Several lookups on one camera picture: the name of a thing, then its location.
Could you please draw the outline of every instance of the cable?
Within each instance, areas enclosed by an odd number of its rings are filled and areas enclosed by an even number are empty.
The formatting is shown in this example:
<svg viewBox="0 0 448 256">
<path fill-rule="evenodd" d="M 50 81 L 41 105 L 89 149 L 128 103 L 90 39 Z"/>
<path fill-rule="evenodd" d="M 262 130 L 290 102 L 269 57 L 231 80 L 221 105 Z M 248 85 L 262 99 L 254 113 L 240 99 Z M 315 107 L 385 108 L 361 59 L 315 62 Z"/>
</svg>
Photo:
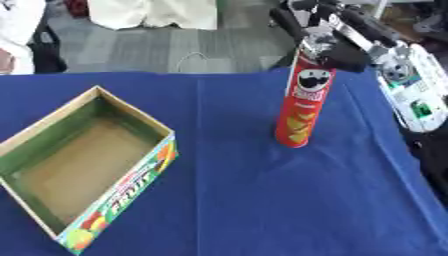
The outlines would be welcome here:
<svg viewBox="0 0 448 256">
<path fill-rule="evenodd" d="M 176 65 L 177 73 L 181 73 L 181 72 L 182 72 L 182 70 L 181 70 L 181 69 L 182 69 L 182 63 L 183 63 L 186 59 L 188 59 L 188 58 L 190 58 L 190 57 L 192 57 L 192 56 L 194 56 L 194 55 L 199 55 L 199 56 L 202 57 L 203 60 L 208 61 L 207 56 L 205 56 L 203 53 L 200 53 L 200 52 L 191 52 L 191 53 L 187 54 L 186 56 L 182 57 L 182 59 L 179 60 L 179 62 L 178 62 L 177 65 Z"/>
</svg>

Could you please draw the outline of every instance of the floor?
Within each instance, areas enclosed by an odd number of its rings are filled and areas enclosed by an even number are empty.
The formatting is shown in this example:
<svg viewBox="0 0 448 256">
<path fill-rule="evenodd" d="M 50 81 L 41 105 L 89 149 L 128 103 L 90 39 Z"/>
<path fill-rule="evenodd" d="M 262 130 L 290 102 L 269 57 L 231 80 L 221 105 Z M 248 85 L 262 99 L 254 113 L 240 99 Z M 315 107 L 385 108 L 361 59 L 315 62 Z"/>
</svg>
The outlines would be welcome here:
<svg viewBox="0 0 448 256">
<path fill-rule="evenodd" d="M 50 24 L 62 40 L 62 54 L 72 73 L 256 72 L 293 46 L 280 28 L 268 26 L 268 12 L 275 3 L 278 0 L 227 0 L 216 31 L 171 27 L 112 31 L 88 19 L 72 18 L 57 0 L 50 6 Z"/>
</svg>

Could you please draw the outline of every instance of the pringles can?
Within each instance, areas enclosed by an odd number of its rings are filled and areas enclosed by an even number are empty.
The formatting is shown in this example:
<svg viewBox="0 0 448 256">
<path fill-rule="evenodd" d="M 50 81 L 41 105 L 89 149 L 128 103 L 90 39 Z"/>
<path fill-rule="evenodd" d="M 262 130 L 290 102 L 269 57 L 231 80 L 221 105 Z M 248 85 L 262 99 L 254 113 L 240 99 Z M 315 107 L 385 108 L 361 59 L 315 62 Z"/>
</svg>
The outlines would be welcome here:
<svg viewBox="0 0 448 256">
<path fill-rule="evenodd" d="M 281 144 L 291 148 L 308 144 L 335 74 L 335 69 L 322 68 L 297 50 L 275 131 Z"/>
</svg>

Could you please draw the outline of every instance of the open box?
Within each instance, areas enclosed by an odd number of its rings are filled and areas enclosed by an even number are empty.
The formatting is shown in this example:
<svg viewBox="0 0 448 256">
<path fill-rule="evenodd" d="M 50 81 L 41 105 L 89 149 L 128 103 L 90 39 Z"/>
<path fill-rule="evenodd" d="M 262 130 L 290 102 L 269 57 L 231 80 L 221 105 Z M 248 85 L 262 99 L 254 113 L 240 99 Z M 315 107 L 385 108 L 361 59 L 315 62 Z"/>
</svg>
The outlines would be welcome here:
<svg viewBox="0 0 448 256">
<path fill-rule="evenodd" d="M 0 144 L 0 182 L 80 254 L 176 155 L 171 129 L 96 86 Z"/>
</svg>

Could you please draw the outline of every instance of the blue table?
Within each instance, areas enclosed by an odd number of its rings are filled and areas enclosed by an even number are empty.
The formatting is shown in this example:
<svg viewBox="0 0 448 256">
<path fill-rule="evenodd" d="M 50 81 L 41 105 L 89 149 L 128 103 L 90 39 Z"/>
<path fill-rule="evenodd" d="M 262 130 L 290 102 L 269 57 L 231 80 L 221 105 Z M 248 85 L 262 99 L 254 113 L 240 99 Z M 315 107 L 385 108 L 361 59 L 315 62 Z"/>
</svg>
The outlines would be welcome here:
<svg viewBox="0 0 448 256">
<path fill-rule="evenodd" d="M 287 70 L 0 77 L 0 141 L 100 84 L 181 156 L 83 255 L 448 255 L 448 216 L 373 74 L 340 72 L 309 146 L 272 136 Z M 1 255 L 69 255 L 0 190 Z"/>
</svg>

